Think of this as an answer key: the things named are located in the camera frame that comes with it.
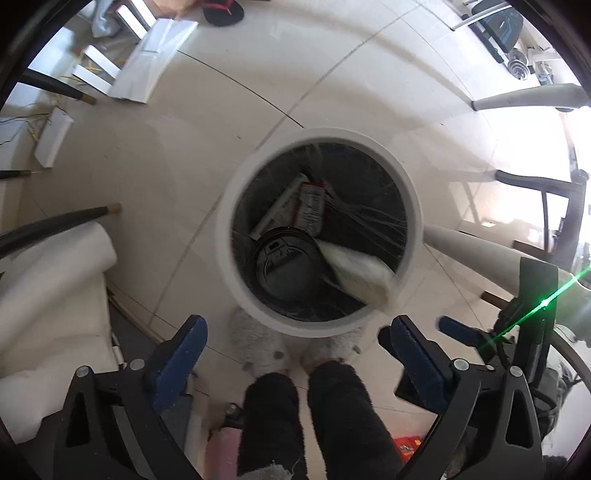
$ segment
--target white pipe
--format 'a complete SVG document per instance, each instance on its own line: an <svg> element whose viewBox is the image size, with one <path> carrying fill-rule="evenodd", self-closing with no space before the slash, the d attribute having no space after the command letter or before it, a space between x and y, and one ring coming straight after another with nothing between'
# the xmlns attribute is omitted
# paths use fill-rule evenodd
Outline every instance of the white pipe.
<svg viewBox="0 0 591 480"><path fill-rule="evenodd" d="M436 225L425 224L423 231L423 240L427 245L479 273L513 296L518 295L521 257L529 255ZM571 282L571 286L556 301L556 322L567 326L578 339L586 340L591 345L591 290L578 281L572 282L573 279L573 274L558 269L558 287L568 282Z"/></svg>
<svg viewBox="0 0 591 480"><path fill-rule="evenodd" d="M474 100L472 108L476 111L508 106L554 106L561 108L581 108L589 104L585 90L574 83L558 83L539 87L501 93L492 97Z"/></svg>
<svg viewBox="0 0 591 480"><path fill-rule="evenodd" d="M135 33L140 40L144 38L148 31L144 28L141 22L137 18L135 18L135 16L133 15L133 13L131 13L131 10L127 7L127 5L121 5L116 10L116 12L121 18L121 20L123 20L125 25L127 25L127 27L133 33Z"/></svg>
<svg viewBox="0 0 591 480"><path fill-rule="evenodd" d="M425 224L424 242L474 270L514 296L519 293L519 262L527 255L477 236Z"/></svg>

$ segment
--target garbage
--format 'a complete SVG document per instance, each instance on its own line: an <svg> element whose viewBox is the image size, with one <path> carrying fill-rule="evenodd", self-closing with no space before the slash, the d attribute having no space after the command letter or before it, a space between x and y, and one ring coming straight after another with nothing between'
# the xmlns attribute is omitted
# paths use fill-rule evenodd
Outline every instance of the garbage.
<svg viewBox="0 0 591 480"><path fill-rule="evenodd" d="M295 215L294 227L310 236L317 236L322 230L324 215L324 187L312 183L300 186L300 206Z"/></svg>
<svg viewBox="0 0 591 480"><path fill-rule="evenodd" d="M301 322L326 322L366 305L386 311L407 243L392 177L370 155L318 142L278 155L236 204L235 265L252 294Z"/></svg>
<svg viewBox="0 0 591 480"><path fill-rule="evenodd" d="M388 311L394 303L398 282L383 261L328 242L317 243L345 292L378 310Z"/></svg>
<svg viewBox="0 0 591 480"><path fill-rule="evenodd" d="M300 173L290 183L251 232L250 237L253 240L259 240L263 233L274 228L291 225L300 197L300 185L305 181L308 181L308 177Z"/></svg>

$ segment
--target wire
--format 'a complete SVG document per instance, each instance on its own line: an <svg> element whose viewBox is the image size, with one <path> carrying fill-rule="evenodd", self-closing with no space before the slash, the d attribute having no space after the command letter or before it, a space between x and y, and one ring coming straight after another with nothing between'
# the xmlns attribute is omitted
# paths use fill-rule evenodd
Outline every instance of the wire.
<svg viewBox="0 0 591 480"><path fill-rule="evenodd" d="M13 117L8 118L6 120L1 120L0 125L9 124L9 123L14 122L16 120L21 120L21 121L25 122L28 118L32 118L34 116L47 116L47 115L49 115L49 113L34 113L32 115L13 116Z"/></svg>
<svg viewBox="0 0 591 480"><path fill-rule="evenodd" d="M15 132L15 134L14 134L14 135L13 135L11 138L9 138L8 140L5 140L4 142L0 142L0 147L1 147L1 146L3 146L3 145L6 145L7 143L10 143L10 142L14 141L14 139L15 139L16 137L18 137L18 135L19 135L20 133L21 133L21 130L20 130L20 129L19 129L19 130L17 130L17 131Z"/></svg>
<svg viewBox="0 0 591 480"><path fill-rule="evenodd" d="M79 78L73 77L71 75L60 75L60 78L74 80L75 82L81 83L82 85L86 85L87 83L84 80L80 80Z"/></svg>

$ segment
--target tile floor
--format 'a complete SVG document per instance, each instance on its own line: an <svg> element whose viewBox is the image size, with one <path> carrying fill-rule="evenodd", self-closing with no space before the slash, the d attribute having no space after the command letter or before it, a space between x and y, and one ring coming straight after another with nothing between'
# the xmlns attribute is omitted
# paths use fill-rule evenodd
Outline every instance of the tile floor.
<svg viewBox="0 0 591 480"><path fill-rule="evenodd" d="M207 319L196 366L198 395L240 401L251 382L228 342L236 304L214 255L213 225L225 184L273 135L333 126L386 146L418 191L426 222L509 244L538 242L538 195L493 182L491 171L568 178L566 143L550 108L473 112L468 101L535 86L515 80L442 0L243 2L234 27L201 23L175 55L148 105L101 97L69 102L73 127L56 161L27 186L21 221L121 202L101 220L119 261L107 276L116 295L162 338L191 313ZM552 203L560 213L564 205ZM478 299L498 291L450 258L422 247L401 293L406 313L452 356L475 353L435 328L447 314L490 326ZM393 436L424 434L433 416L395 398L400 365L376 343L377 317L355 367ZM292 339L295 348L301 341ZM294 380L304 397L305 374ZM309 411L310 478L324 478Z"/></svg>

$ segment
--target white trash can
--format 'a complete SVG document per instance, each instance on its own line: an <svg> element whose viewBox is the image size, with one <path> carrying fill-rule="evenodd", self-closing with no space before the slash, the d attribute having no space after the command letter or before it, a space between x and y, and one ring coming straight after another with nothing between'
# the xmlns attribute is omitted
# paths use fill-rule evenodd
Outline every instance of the white trash can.
<svg viewBox="0 0 591 480"><path fill-rule="evenodd" d="M311 153L304 158L302 152ZM303 129L292 135L272 138L238 168L223 195L216 222L217 260L222 277L241 308L264 325L292 336L320 338L361 326L374 317L376 311L362 304L354 307L355 311L348 307L345 314L333 315L331 319L287 316L257 298L249 287L244 266L249 249L256 243L249 237L249 231L302 168L308 167L330 185L339 201L341 197L344 199L343 205L355 208L355 212L364 212L363 216L354 213L353 218L365 219L372 212L379 213L369 222L371 226L363 220L368 230L380 236L375 247L372 243L377 253L366 253L382 258L402 283L423 241L423 217L414 186L400 163L383 146L352 131ZM387 220L395 213L404 217L400 220L404 227L396 230L402 232L397 235L404 236L404 239L396 241L383 233L388 232L383 230L383 225L392 222L379 220L380 215L385 215Z"/></svg>

